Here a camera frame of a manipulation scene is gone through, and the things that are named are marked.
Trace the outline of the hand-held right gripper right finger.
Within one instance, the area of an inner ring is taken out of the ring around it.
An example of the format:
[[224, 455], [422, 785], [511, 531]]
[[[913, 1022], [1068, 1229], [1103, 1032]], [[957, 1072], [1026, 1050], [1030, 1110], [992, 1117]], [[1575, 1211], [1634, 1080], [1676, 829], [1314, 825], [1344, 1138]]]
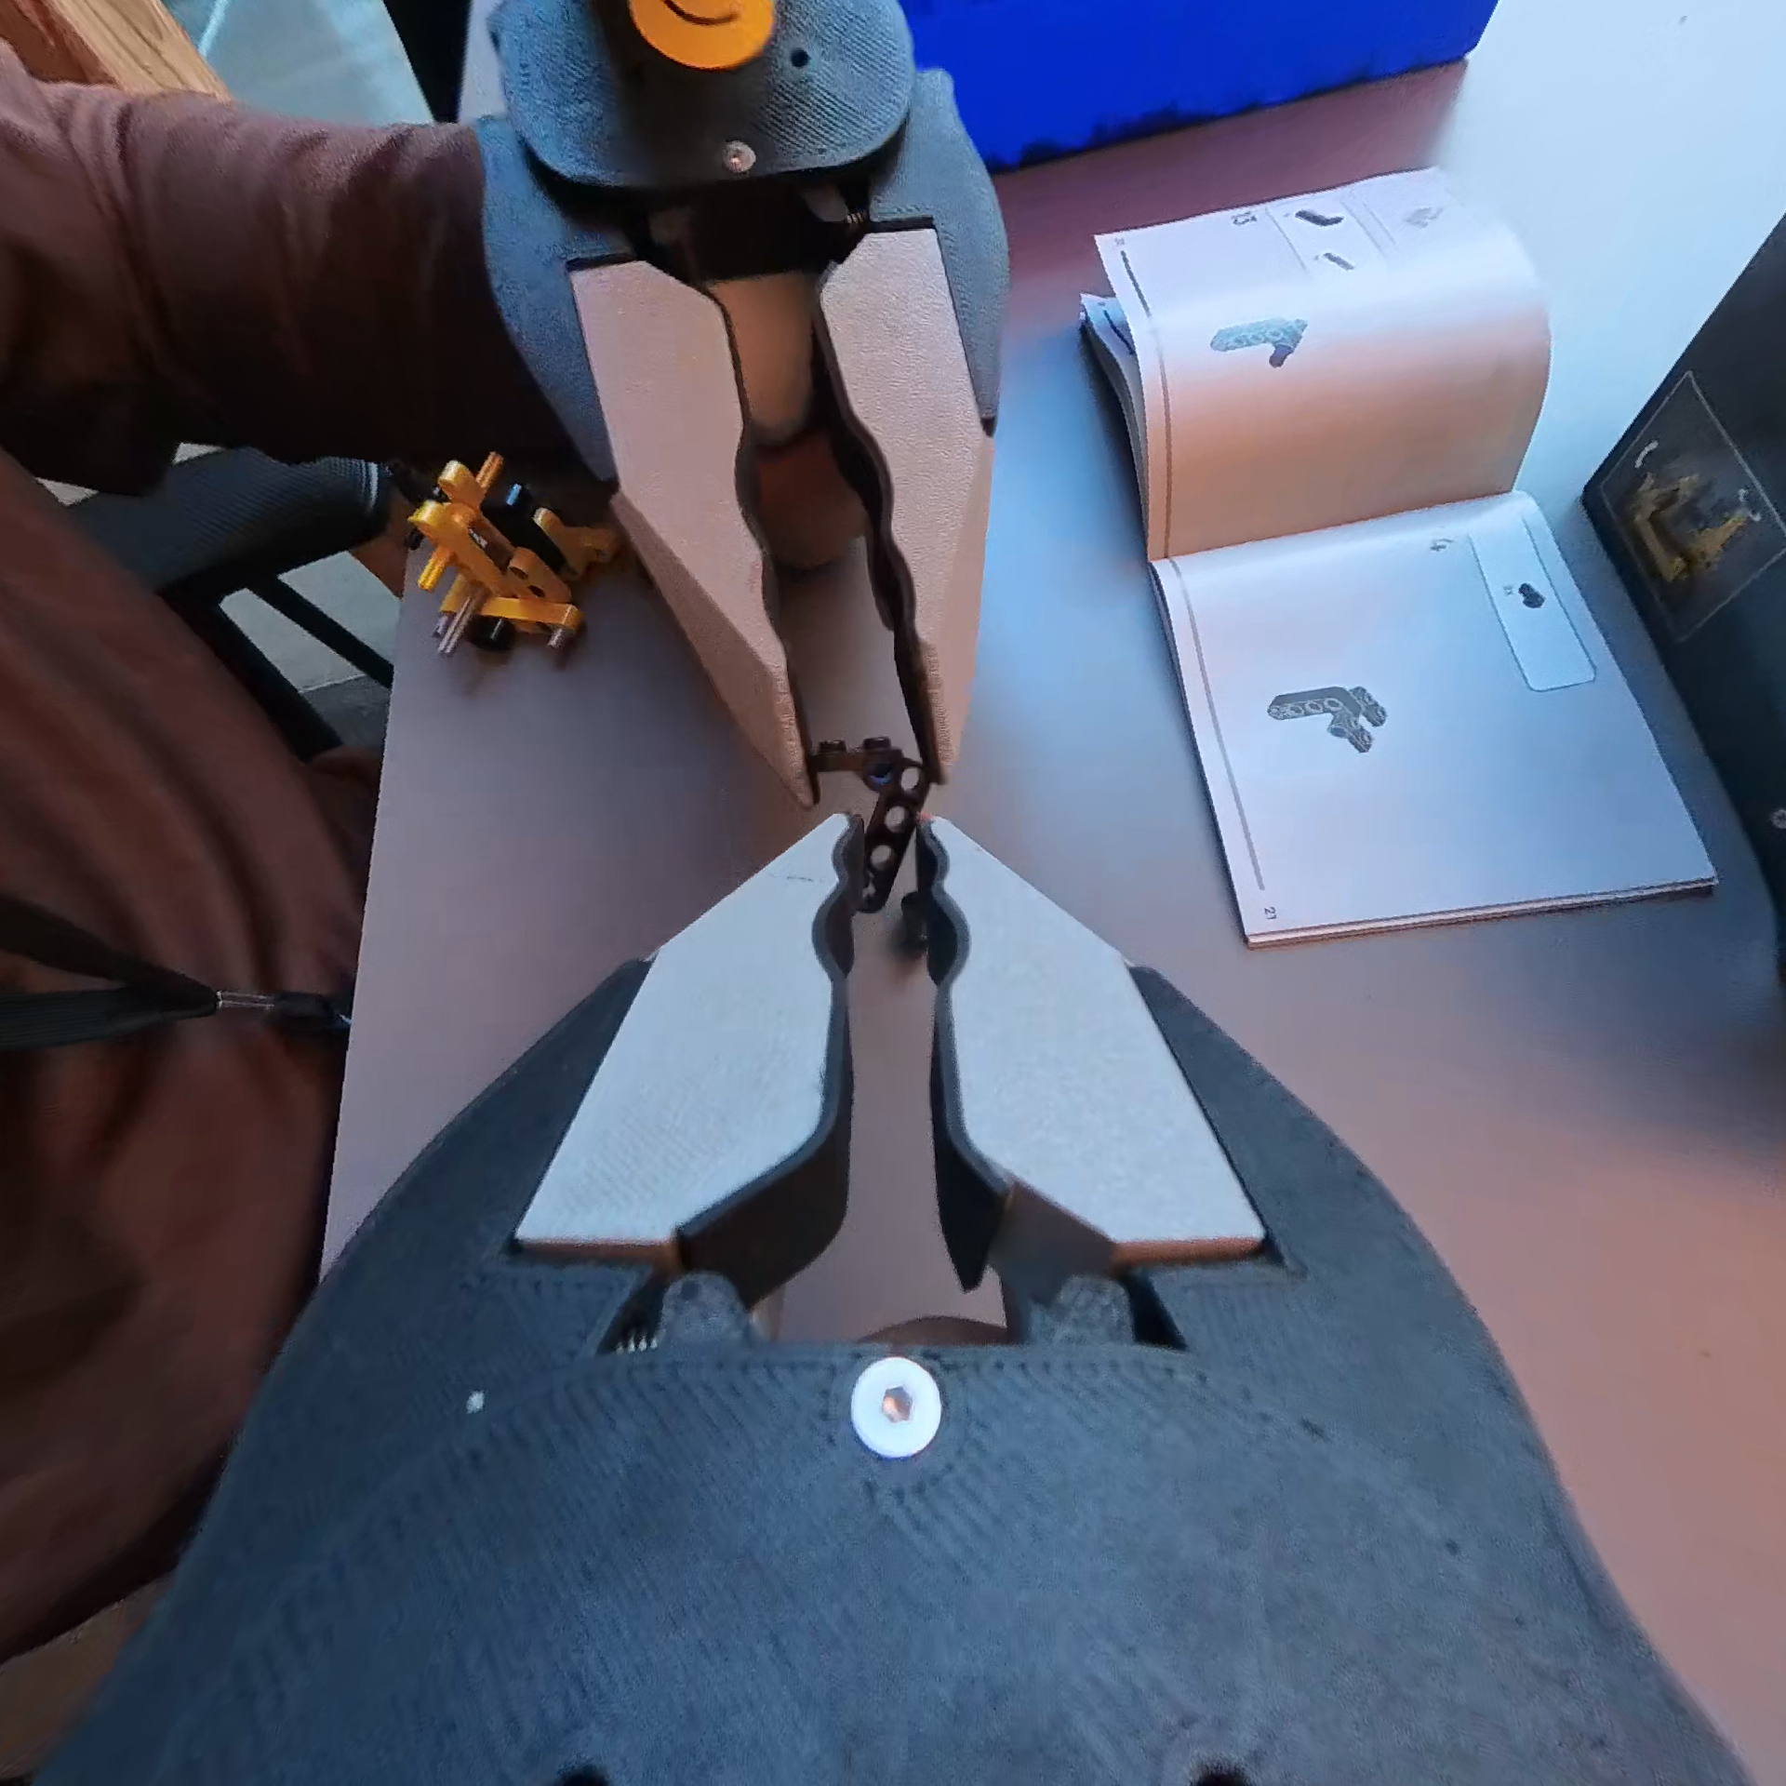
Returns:
[[917, 835], [935, 1202], [962, 1288], [1256, 1255], [1265, 1225], [1126, 959], [947, 819]]

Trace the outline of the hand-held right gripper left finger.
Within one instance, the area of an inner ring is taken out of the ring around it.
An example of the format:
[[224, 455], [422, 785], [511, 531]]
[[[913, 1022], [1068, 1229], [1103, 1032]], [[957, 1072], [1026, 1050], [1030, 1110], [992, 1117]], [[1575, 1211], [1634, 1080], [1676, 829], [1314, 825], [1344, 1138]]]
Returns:
[[778, 1300], [844, 1219], [856, 910], [858, 819], [821, 819], [513, 1065], [548, 1086], [518, 1261]]

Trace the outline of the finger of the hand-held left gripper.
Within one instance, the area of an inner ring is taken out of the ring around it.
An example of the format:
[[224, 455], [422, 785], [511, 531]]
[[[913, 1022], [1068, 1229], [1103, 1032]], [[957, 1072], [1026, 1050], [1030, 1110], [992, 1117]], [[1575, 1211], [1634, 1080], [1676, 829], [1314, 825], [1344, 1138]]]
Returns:
[[817, 806], [787, 645], [747, 514], [747, 403], [724, 305], [640, 260], [568, 275], [614, 465], [614, 516], [720, 704], [793, 802]]
[[844, 471], [868, 521], [868, 589], [931, 784], [961, 756], [995, 444], [977, 411], [939, 237], [862, 235], [817, 296]]

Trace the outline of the person's left forearm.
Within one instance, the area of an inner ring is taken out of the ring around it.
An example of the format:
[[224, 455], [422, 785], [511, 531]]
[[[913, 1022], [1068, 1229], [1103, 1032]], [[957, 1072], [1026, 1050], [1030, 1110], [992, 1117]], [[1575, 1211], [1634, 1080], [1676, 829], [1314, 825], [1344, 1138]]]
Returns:
[[2, 446], [124, 495], [184, 446], [575, 459], [500, 317], [470, 126], [43, 83], [11, 49]]

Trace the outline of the yellow lego assembly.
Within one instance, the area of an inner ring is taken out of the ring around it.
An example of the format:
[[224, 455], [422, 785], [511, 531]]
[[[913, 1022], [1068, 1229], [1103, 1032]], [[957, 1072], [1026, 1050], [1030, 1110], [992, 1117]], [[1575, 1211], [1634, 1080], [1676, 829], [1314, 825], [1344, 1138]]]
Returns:
[[584, 589], [630, 549], [610, 522], [573, 525], [488, 454], [477, 469], [449, 459], [409, 516], [425, 551], [418, 589], [436, 596], [433, 651], [486, 655], [524, 639], [567, 653], [586, 633]]

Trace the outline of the lego instruction booklet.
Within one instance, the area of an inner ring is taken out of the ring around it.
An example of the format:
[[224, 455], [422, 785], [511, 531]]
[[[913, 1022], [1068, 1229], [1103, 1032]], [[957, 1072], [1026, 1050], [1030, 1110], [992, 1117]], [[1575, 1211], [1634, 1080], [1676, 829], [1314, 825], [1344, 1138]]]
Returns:
[[1435, 169], [1097, 237], [1131, 444], [1250, 949], [1707, 894], [1540, 507], [1550, 324]]

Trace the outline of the dark lego set box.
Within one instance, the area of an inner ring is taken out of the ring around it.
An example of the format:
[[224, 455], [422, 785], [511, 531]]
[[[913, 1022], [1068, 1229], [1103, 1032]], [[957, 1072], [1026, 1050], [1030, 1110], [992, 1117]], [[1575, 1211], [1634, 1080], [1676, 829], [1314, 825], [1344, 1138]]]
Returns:
[[1580, 499], [1753, 846], [1781, 959], [1781, 223]]

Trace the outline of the person's left hand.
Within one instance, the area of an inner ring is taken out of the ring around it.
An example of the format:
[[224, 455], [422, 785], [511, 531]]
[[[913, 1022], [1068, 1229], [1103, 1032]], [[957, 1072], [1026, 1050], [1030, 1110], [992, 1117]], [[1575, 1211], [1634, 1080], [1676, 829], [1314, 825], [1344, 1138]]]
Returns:
[[780, 568], [823, 568], [867, 528], [862, 501], [818, 424], [758, 451], [756, 495], [769, 556]]

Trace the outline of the blue plastic bin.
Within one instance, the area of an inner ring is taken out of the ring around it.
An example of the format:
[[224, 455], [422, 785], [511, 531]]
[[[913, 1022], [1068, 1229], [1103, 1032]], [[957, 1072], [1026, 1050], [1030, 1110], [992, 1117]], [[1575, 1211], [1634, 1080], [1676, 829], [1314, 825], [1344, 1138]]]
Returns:
[[1465, 60], [1494, 2], [904, 2], [995, 173]]

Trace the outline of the person's brown sweater torso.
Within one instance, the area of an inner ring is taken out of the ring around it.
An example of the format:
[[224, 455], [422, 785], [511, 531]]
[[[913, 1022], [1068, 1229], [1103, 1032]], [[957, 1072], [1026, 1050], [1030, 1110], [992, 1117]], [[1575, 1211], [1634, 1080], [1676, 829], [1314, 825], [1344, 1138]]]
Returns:
[[[301, 765], [4, 459], [4, 894], [224, 990], [340, 996], [378, 759]], [[196, 1520], [318, 1246], [338, 1044], [249, 1017], [4, 1059], [4, 1661]]]

